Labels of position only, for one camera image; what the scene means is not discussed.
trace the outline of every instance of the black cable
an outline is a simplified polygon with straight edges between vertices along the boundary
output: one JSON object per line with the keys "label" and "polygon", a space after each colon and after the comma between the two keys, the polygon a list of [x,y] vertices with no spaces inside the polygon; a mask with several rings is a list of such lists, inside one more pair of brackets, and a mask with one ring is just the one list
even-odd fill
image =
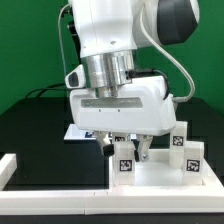
{"label": "black cable", "polygon": [[40,89],[34,89],[30,91],[24,98],[28,98],[32,93],[37,92],[37,91],[48,91],[48,90],[53,90],[53,91],[68,91],[67,89],[53,89],[53,88],[40,88]]}
{"label": "black cable", "polygon": [[36,97],[42,96],[46,91],[48,91],[48,88],[55,88],[55,87],[60,87],[60,86],[65,86],[65,83],[57,83],[54,85],[47,86],[44,90],[40,91]]}

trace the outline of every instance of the cable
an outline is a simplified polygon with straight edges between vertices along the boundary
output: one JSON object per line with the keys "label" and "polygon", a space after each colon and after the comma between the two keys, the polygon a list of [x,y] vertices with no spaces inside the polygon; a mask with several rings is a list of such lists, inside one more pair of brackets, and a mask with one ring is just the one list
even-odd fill
{"label": "cable", "polygon": [[58,84],[47,86],[44,90],[40,91],[36,97],[41,97],[46,91],[48,91],[48,88],[55,88],[60,86],[65,86],[65,83],[58,83]]}
{"label": "cable", "polygon": [[48,91],[48,90],[53,90],[53,91],[68,91],[67,89],[52,89],[52,88],[41,88],[41,89],[34,89],[30,91],[24,98],[28,98],[32,93],[37,92],[37,91]]}
{"label": "cable", "polygon": [[141,11],[141,15],[140,15],[140,26],[141,26],[141,30],[142,30],[143,34],[149,40],[149,42],[152,45],[154,45],[154,47],[160,53],[162,53],[167,59],[169,59],[183,73],[183,75],[188,80],[189,85],[190,85],[190,93],[187,96],[185,96],[185,97],[173,97],[173,101],[176,102],[176,103],[187,102],[194,95],[194,92],[195,92],[194,81],[191,78],[190,74],[186,71],[186,69],[175,58],[173,58],[168,52],[166,52],[162,47],[160,47],[153,40],[153,38],[147,33],[147,31],[145,29],[145,26],[143,24],[143,12],[144,12],[144,9],[145,9],[145,5],[142,7],[142,11]]}
{"label": "cable", "polygon": [[61,48],[61,57],[62,57],[62,63],[63,63],[63,70],[64,70],[64,75],[67,75],[67,69],[66,69],[66,62],[65,62],[65,53],[64,53],[64,47],[63,47],[63,41],[62,41],[62,34],[61,34],[61,16],[64,12],[64,10],[71,6],[70,4],[65,5],[58,16],[58,35],[59,35],[59,43],[60,43],[60,48]]}

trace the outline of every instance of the black and white pattern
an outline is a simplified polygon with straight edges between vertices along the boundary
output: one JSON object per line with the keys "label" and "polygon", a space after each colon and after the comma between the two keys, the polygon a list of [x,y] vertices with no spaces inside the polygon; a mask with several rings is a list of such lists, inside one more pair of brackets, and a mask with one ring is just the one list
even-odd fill
{"label": "black and white pattern", "polygon": [[173,136],[173,145],[174,146],[183,146],[184,145],[184,137]]}
{"label": "black and white pattern", "polygon": [[94,132],[86,132],[85,138],[93,138]]}
{"label": "black and white pattern", "polygon": [[132,171],[132,160],[120,160],[120,171],[121,172]]}
{"label": "black and white pattern", "polygon": [[124,141],[125,141],[125,137],[115,136],[115,142],[124,142]]}
{"label": "black and white pattern", "polygon": [[200,160],[187,160],[187,171],[199,172],[200,171]]}

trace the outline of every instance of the white border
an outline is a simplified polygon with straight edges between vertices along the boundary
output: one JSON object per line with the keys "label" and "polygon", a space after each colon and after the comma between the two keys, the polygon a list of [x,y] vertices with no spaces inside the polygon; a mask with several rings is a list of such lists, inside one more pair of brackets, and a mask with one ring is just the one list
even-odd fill
{"label": "white border", "polygon": [[[6,180],[2,177],[8,171],[8,179],[13,174],[15,158],[7,154],[0,161],[1,180]],[[109,190],[96,191],[1,191],[0,215],[224,212],[224,189],[211,169],[209,173],[212,181],[195,187],[110,186]]]}

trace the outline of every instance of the white block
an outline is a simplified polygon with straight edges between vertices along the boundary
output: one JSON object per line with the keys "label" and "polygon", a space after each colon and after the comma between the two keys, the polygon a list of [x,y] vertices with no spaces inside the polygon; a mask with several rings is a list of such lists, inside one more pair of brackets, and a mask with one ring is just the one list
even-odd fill
{"label": "white block", "polygon": [[0,190],[2,191],[17,168],[16,155],[6,154],[0,161]]}
{"label": "white block", "polygon": [[115,142],[113,157],[115,185],[132,185],[135,179],[135,146],[133,142]]}
{"label": "white block", "polygon": [[187,139],[187,122],[177,121],[170,133],[169,164],[173,168],[182,168],[184,162],[184,146]]}
{"label": "white block", "polygon": [[184,152],[183,184],[202,185],[203,159],[204,143],[187,141]]}

